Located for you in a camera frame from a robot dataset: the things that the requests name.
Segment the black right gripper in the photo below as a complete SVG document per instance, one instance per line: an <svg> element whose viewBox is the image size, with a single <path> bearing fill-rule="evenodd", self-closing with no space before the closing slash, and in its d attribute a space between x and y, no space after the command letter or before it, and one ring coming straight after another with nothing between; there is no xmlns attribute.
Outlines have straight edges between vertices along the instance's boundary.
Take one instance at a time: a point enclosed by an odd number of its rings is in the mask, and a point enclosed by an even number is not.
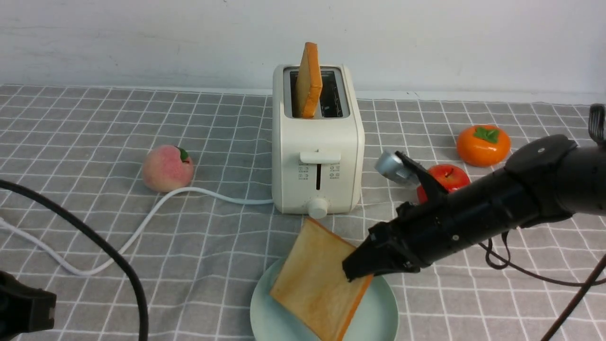
<svg viewBox="0 0 606 341"><path fill-rule="evenodd" d="M342 262L347 281L366 276L420 272L438 260L473 246L446 203L403 203L396 218L370 228L363 242Z"/></svg>

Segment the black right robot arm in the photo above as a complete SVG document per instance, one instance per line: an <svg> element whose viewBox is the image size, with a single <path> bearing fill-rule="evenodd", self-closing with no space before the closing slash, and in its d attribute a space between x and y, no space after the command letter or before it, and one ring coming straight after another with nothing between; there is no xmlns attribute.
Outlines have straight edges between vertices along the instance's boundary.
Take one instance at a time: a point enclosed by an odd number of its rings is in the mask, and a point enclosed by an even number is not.
<svg viewBox="0 0 606 341"><path fill-rule="evenodd" d="M574 214L605 215L605 147L580 147L564 135L539 138L506 164L448 192L412 161L427 202L402 204L370 229L364 260L376 276L417 272L517 227L560 222Z"/></svg>

